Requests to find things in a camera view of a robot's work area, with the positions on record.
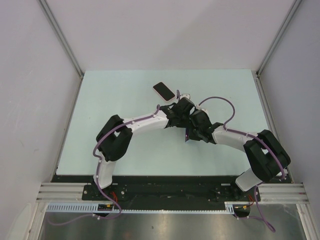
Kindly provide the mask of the phone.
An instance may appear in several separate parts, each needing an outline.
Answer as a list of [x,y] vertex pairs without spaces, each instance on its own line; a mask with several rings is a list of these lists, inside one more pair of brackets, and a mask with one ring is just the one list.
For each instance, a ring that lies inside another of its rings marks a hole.
[[171,101],[176,96],[176,94],[172,90],[170,90],[163,82],[158,82],[152,88],[165,102]]

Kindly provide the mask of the light blue phone case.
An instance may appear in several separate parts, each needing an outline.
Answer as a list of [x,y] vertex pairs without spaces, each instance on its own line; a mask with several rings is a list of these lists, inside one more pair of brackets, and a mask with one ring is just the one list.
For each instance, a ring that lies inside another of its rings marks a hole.
[[184,141],[187,142],[190,140],[190,130],[188,128],[185,129]]

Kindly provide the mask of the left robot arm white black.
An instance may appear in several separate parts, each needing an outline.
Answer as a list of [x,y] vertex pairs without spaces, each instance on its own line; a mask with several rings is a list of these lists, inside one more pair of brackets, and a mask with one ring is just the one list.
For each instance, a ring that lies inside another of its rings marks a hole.
[[96,137],[97,143],[92,154],[98,158],[98,165],[93,176],[93,194],[100,200],[110,196],[109,186],[113,181],[116,161],[125,155],[134,136],[170,127],[187,128],[194,107],[192,101],[183,97],[177,103],[158,105],[154,113],[138,118],[124,119],[113,115]]

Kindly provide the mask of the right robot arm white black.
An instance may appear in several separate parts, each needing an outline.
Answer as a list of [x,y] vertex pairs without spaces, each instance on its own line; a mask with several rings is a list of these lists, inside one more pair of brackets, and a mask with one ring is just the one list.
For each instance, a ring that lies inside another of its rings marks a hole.
[[219,122],[212,124],[203,110],[195,110],[189,118],[189,139],[228,146],[246,154],[250,168],[239,175],[236,185],[230,188],[235,200],[242,201],[254,186],[286,177],[285,168],[291,159],[271,131],[246,133]]

